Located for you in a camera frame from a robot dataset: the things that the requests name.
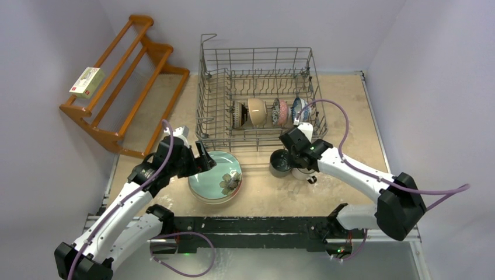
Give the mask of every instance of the white box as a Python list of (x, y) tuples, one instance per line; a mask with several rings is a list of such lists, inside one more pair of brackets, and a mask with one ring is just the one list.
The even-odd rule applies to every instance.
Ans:
[(101, 68), (87, 67), (69, 92), (77, 98), (89, 99), (104, 77), (105, 74)]

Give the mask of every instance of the wooden shelf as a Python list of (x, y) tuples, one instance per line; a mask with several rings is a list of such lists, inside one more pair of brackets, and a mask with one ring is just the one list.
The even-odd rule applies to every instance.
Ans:
[[(113, 68), (111, 73), (108, 75), (106, 80), (101, 85), (100, 89), (93, 95), (89, 104), (86, 107), (74, 106), (73, 103), (76, 100), (75, 96), (71, 96), (64, 104), (60, 105), (60, 110), (62, 110), (69, 118), (74, 120), (76, 124), (78, 124), (84, 131), (86, 131), (96, 142), (100, 143), (108, 151), (114, 153), (121, 153), (123, 155), (133, 156), (136, 158), (144, 158), (145, 155), (149, 154), (153, 144), (156, 142), (157, 137), (160, 135), (160, 131), (162, 129), (160, 122), (157, 123), (156, 129), (153, 133), (153, 136), (148, 142), (147, 147), (144, 151), (130, 150), (123, 148), (119, 142), (124, 138), (129, 125), (131, 124), (133, 118), (136, 115), (140, 105), (143, 100), (146, 98), (149, 90), (151, 89), (153, 83), (159, 74), (179, 74), (182, 75), (182, 79), (179, 82), (167, 108), (163, 112), (162, 119), (168, 118), (170, 112), (172, 111), (173, 106), (177, 102), (177, 98), (179, 97), (180, 92), (182, 91), (184, 84), (189, 77), (189, 70), (186, 68), (179, 68), (175, 66), (171, 66), (167, 63), (167, 59), (173, 52), (173, 47), (168, 44), (159, 44), (153, 42), (146, 35), (147, 30), (153, 25), (154, 21), (149, 16), (144, 15), (131, 15), (129, 17), (129, 21), (119, 32), (117, 37), (111, 42), (106, 51), (102, 54), (102, 56), (95, 63), (94, 67), (101, 67), (105, 60), (108, 58), (110, 53), (115, 49), (115, 46), (118, 42), (124, 37), (124, 35), (128, 32), (131, 27), (134, 27), (137, 31), (137, 36), (134, 41), (131, 43), (127, 51), (120, 58), (117, 65)], [(95, 112), (95, 106), (98, 104), (103, 94), (107, 92), (110, 83), (115, 79), (117, 73), (122, 69), (126, 60), (129, 58), (131, 53), (134, 51), (136, 46), (141, 43), (142, 48), (138, 53), (136, 58), (133, 60), (129, 68), (126, 70), (123, 77), (118, 82), (117, 86), (113, 89), (112, 93), (108, 97), (108, 99), (103, 104), (102, 108)], [(108, 112), (112, 102), (115, 101), (115, 98), (120, 93), (120, 90), (126, 84), (129, 77), (132, 75), (138, 63), (144, 57), (144, 55), (148, 55), (152, 63), (154, 64), (155, 71), (147, 81), (143, 90), (141, 91), (136, 103), (132, 107), (129, 112), (124, 124), (120, 127), (118, 131), (106, 131), (98, 128), (99, 123), (101, 122), (104, 115)], [(93, 119), (91, 123), (84, 120), (84, 118), (91, 117), (93, 114), (96, 114), (96, 117)]]

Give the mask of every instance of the metal wire rack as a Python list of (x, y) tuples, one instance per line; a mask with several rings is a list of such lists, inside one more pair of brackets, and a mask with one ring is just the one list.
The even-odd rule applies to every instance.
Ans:
[[(278, 137), (292, 124), (273, 125), (274, 99), (292, 106), (296, 97), (308, 102), (321, 98), (311, 48), (205, 48), (205, 42), (216, 36), (201, 35), (196, 136), (207, 148), (230, 151), (235, 147), (256, 147), (258, 151), (261, 146), (282, 145)], [(266, 122), (232, 128), (233, 102), (247, 106), (251, 97), (265, 101)], [(309, 122), (314, 139), (325, 136), (328, 126), (321, 103), (312, 106)]]

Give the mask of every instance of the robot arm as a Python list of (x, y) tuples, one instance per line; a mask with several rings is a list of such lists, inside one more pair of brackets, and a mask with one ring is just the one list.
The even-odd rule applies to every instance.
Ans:
[[(118, 197), (95, 224), (71, 245), (62, 242), (57, 247), (55, 262), (62, 279), (68, 278), (69, 269), (84, 244), (87, 246), (81, 259), (78, 260), (73, 280), (111, 279), (113, 271), (143, 243), (157, 235), (172, 231), (173, 213), (160, 205), (149, 207), (147, 213), (138, 222), (128, 229), (126, 227), (133, 217), (169, 184), (170, 178), (192, 176), (210, 170), (216, 165), (201, 142), (196, 142), (200, 155), (194, 157), (187, 141), (187, 133), (187, 127), (177, 128), (173, 135), (166, 130), (166, 136), (159, 143), (156, 153), (148, 155), (141, 164), (135, 166)], [(170, 137), (174, 137), (173, 147), (170, 147)], [(160, 174), (142, 191), (138, 191), (122, 203), (124, 197), (135, 192), (159, 169), (169, 149), (172, 149), (172, 153)], [(110, 210), (115, 208), (115, 212), (111, 215)], [(89, 235), (94, 234), (95, 228), (102, 222), (104, 224), (89, 242)]]
[[(364, 193), (375, 205), (339, 205), (328, 217), (329, 223), (342, 231), (351, 229), (381, 229), (395, 240), (404, 240), (420, 218), (426, 206), (420, 194), (391, 187), (345, 164), (337, 148), (318, 139), (311, 142), (313, 127), (307, 122), (287, 131), (280, 140), (290, 153), (291, 165), (329, 174)], [(413, 178), (406, 173), (394, 176), (373, 169), (346, 155), (352, 166), (387, 179), (406, 188), (417, 190)]]

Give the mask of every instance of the teal plate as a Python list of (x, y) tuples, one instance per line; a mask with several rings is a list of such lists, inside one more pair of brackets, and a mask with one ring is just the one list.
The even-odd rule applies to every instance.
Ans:
[(240, 189), (242, 172), (239, 161), (221, 150), (208, 152), (217, 163), (211, 170), (190, 176), (189, 189), (206, 204), (220, 204), (230, 200)]

